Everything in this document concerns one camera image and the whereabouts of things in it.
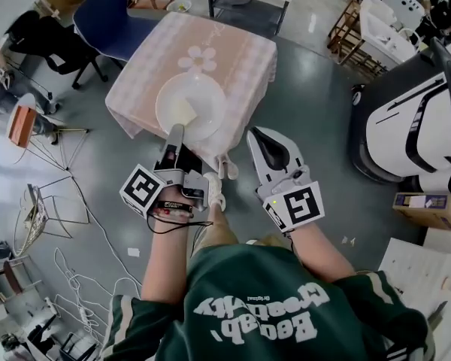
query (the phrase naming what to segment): white plate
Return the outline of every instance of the white plate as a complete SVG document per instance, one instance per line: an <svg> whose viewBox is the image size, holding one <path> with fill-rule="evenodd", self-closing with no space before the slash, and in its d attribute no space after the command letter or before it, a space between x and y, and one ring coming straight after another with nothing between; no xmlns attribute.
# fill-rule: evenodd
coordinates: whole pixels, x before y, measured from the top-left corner
<svg viewBox="0 0 451 361"><path fill-rule="evenodd" d="M186 126L185 143L211 136L220 127L226 112L226 95L220 85L205 74L185 72L170 79L160 89L156 101L156 116L160 128L169 133L173 126L168 115L187 100L197 117Z"/></svg>

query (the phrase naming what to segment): white flower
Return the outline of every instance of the white flower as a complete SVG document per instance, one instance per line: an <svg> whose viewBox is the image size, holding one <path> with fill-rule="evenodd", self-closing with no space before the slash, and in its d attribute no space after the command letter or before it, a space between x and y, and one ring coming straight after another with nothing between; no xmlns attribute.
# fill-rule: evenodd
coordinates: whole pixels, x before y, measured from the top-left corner
<svg viewBox="0 0 451 361"><path fill-rule="evenodd" d="M212 59L216 55L216 50L213 48L206 48L202 52L198 46L192 46L189 48L188 54L190 57L181 57L177 64L181 68L187 68L187 71L202 72L213 71L217 68L217 63Z"/></svg>

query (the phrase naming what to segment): black wrist strap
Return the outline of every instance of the black wrist strap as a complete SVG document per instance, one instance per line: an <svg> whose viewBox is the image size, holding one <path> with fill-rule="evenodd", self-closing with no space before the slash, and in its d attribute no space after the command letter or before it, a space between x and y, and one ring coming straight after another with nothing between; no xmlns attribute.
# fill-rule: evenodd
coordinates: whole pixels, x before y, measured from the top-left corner
<svg viewBox="0 0 451 361"><path fill-rule="evenodd" d="M169 201L157 201L154 205L155 208L168 208L169 210L182 210L188 213L192 213L192 206L185 203L169 202Z"/></svg>

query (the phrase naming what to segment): pink checkered tablecloth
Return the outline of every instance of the pink checkered tablecloth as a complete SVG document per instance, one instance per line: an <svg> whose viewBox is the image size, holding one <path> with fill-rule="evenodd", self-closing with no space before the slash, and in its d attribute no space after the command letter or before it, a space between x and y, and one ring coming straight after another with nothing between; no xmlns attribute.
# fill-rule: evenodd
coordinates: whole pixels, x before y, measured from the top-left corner
<svg viewBox="0 0 451 361"><path fill-rule="evenodd" d="M135 51L105 103L131 138L142 129L166 138L156 118L162 86L191 68L209 75L227 98L224 120L210 137L187 147L219 171L274 81L276 61L273 41L201 17L169 13Z"/></svg>

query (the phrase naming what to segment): striped sleeve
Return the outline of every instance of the striped sleeve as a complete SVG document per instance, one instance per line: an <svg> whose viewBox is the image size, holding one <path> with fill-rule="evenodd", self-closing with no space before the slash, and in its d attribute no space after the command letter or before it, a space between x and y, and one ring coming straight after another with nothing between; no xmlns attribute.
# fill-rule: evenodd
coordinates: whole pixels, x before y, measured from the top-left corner
<svg viewBox="0 0 451 361"><path fill-rule="evenodd" d="M114 296L110 301L108 328L100 359L147 359L174 319L175 307L160 302Z"/></svg>
<svg viewBox="0 0 451 361"><path fill-rule="evenodd" d="M434 341L425 317L407 308L385 272L370 272L343 278L334 283L346 295L356 316L394 344L417 359L434 359Z"/></svg>

